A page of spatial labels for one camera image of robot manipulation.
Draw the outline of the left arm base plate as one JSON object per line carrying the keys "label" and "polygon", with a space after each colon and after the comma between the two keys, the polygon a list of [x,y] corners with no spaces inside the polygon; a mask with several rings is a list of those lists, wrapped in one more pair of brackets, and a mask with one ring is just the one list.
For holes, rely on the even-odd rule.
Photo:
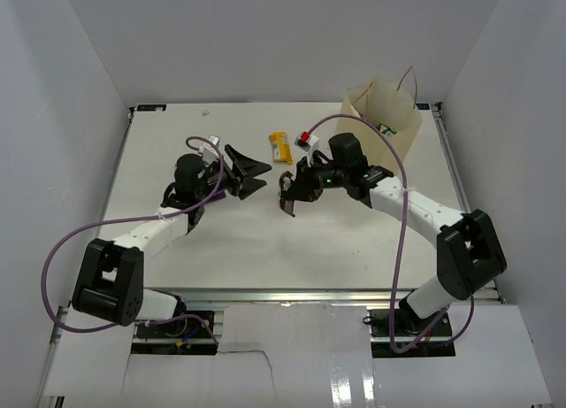
{"label": "left arm base plate", "polygon": [[145,355],[215,355],[217,344],[203,326],[214,331],[214,311],[186,311],[199,319],[185,318],[163,325],[140,325],[134,330],[133,354]]}

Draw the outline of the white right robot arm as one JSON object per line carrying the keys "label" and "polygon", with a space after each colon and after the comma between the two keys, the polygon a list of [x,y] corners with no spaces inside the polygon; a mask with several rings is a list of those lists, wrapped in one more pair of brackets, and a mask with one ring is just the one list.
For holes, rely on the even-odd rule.
{"label": "white right robot arm", "polygon": [[318,149],[307,132],[295,140],[306,155],[296,172],[279,177],[279,207],[292,215],[297,202],[313,203],[326,189],[343,188],[354,200],[398,219],[436,250],[436,273],[399,303],[399,323],[408,335],[421,335],[432,316],[455,301],[470,299],[507,268],[489,215],[479,209],[465,213],[415,191],[382,166],[372,166],[351,133],[329,140],[331,154]]}

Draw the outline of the purple Fox's berries bag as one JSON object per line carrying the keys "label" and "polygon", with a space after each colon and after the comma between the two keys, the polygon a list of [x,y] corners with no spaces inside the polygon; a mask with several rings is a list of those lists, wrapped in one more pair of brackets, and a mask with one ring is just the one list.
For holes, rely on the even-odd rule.
{"label": "purple Fox's berries bag", "polygon": [[209,200],[209,202],[212,203],[212,202],[215,202],[215,201],[218,201],[218,200],[222,200],[222,199],[224,199],[224,198],[226,198],[226,193],[225,193],[225,192],[219,192],[219,193],[217,193],[216,195],[214,195],[214,196]]}

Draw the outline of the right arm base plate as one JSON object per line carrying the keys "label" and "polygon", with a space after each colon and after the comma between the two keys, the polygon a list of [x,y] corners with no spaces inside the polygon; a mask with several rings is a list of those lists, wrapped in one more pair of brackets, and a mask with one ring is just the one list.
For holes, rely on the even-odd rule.
{"label": "right arm base plate", "polygon": [[[414,323],[404,319],[398,309],[394,315],[394,339],[399,346],[405,346],[414,340],[432,321],[433,316],[423,322]],[[390,345],[389,310],[369,310],[362,319],[371,335],[372,357],[378,358],[449,358],[455,356],[453,343],[446,343],[453,336],[450,320],[446,313],[440,321],[411,350],[396,353]]]}

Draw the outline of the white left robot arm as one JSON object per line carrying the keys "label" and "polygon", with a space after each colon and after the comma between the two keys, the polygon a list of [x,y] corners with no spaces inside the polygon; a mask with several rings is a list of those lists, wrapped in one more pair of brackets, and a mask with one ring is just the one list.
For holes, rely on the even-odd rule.
{"label": "white left robot arm", "polygon": [[218,192],[245,199],[265,186],[261,176],[271,169],[230,145],[210,163],[197,154],[181,156],[155,219],[113,240],[95,239],[88,244],[73,292],[73,309],[120,326],[155,320],[166,335],[181,334],[187,315],[177,308],[178,298],[146,289],[144,266],[192,231],[205,204]]}

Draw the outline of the teal candy bag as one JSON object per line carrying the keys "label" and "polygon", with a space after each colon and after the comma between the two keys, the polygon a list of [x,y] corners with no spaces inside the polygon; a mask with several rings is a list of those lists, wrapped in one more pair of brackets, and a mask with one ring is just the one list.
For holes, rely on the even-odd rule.
{"label": "teal candy bag", "polygon": [[387,136],[387,137],[392,137],[394,135],[396,135],[398,133],[398,130],[393,128],[393,127],[389,127],[386,126],[383,123],[378,123],[376,126],[376,129],[383,135]]}

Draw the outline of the brown white snack packet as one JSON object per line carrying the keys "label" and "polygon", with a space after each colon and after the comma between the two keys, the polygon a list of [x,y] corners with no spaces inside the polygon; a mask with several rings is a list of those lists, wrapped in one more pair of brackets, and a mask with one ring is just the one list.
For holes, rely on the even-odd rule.
{"label": "brown white snack packet", "polygon": [[294,218],[294,199],[290,197],[289,190],[293,184],[293,174],[285,171],[279,177],[279,208],[288,216]]}

